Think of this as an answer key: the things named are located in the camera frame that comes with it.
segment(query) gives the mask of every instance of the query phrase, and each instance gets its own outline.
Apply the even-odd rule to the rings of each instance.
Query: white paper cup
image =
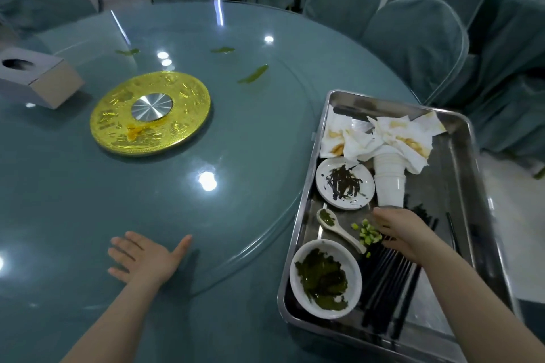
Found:
[[[404,175],[405,158],[399,154],[380,154],[373,157],[375,174]]]
[[[376,174],[374,180],[379,207],[403,208],[406,180],[404,174]]]

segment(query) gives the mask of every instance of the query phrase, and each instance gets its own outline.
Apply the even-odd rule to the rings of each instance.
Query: silver center hub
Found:
[[[131,113],[135,119],[151,122],[163,118],[172,109],[172,99],[164,93],[150,93],[133,103]]]

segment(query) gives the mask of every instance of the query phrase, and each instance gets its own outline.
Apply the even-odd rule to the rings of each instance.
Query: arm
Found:
[[[144,317],[160,286],[178,268],[191,244],[186,236],[173,252],[134,232],[114,237],[108,254],[129,272],[108,272],[127,285],[61,363],[130,363],[142,333]]]
[[[420,263],[470,363],[545,361],[545,346],[481,280],[477,272],[413,212],[373,211],[386,247]]]

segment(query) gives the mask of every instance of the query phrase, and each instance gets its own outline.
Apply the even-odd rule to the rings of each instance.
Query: tissue box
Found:
[[[60,57],[20,48],[0,52],[0,94],[14,102],[56,109],[83,84]]]

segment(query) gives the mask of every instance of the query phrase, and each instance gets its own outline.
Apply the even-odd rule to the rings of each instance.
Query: banquet table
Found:
[[[385,361],[288,327],[276,303],[326,93],[415,102],[385,64],[300,15],[219,1],[107,11],[22,46],[63,57],[85,85],[57,110],[0,99],[3,362],[62,358],[121,290],[106,250],[127,230],[169,249],[194,236],[146,318],[136,362]],[[221,47],[235,50],[212,52]],[[237,83],[263,64],[255,82]],[[93,108],[153,71],[199,78],[207,121],[161,154],[103,150]]]
[[[544,23],[545,0],[484,0],[469,29],[481,99],[506,77],[545,67]]]

